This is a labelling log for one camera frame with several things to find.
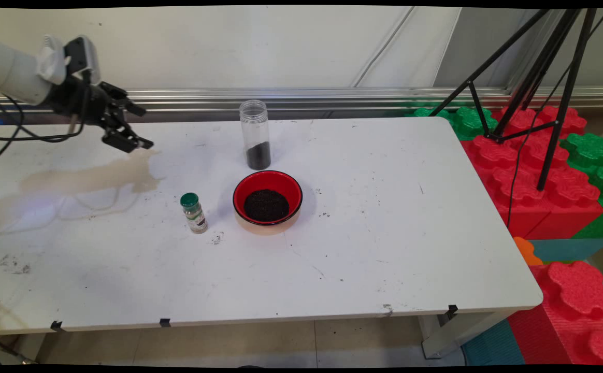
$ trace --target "teal foam mat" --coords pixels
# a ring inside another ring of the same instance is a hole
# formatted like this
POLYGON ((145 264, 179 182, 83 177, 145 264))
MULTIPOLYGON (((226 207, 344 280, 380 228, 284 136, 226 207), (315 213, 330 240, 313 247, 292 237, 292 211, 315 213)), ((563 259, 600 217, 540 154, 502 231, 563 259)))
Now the teal foam mat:
POLYGON ((463 345, 467 365, 520 365, 525 359, 507 320, 463 345))

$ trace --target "table leg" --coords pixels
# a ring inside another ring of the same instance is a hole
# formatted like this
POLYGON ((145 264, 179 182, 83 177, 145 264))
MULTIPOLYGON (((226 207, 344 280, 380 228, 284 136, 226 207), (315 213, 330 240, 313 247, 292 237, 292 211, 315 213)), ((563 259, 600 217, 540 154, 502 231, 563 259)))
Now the table leg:
POLYGON ((442 358, 515 311, 457 313, 443 326, 436 315, 419 316, 425 358, 442 358))

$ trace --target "dirt speck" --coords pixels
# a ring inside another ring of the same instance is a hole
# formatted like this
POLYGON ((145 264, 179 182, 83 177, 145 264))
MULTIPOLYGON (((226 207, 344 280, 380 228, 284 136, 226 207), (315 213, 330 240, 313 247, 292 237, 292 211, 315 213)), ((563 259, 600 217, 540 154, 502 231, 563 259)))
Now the dirt speck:
POLYGON ((214 233, 214 238, 212 238, 212 243, 214 245, 218 245, 219 243, 221 243, 222 239, 223 239, 223 232, 214 233))

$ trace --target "floor tile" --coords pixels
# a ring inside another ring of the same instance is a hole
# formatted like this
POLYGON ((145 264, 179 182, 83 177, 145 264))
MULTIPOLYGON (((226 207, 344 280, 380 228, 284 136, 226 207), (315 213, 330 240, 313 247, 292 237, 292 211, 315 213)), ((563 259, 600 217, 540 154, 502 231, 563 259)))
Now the floor tile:
POLYGON ((313 321, 145 329, 134 365, 315 368, 313 321))
POLYGON ((140 330, 49 333, 39 350, 41 364, 131 365, 140 330))
POLYGON ((425 359, 416 317, 316 321, 315 339, 318 368, 465 365, 460 349, 425 359))

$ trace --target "white wall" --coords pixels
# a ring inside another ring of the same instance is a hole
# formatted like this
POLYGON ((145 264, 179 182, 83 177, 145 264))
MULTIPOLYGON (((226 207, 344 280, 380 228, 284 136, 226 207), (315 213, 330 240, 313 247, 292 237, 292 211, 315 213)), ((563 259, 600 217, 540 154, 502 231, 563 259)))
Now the white wall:
MULTIPOLYGON (((249 5, 0 9, 0 41, 36 54, 43 34, 96 45, 127 89, 351 87, 408 7, 249 5)), ((432 87, 460 8, 418 7, 361 87, 432 87)))

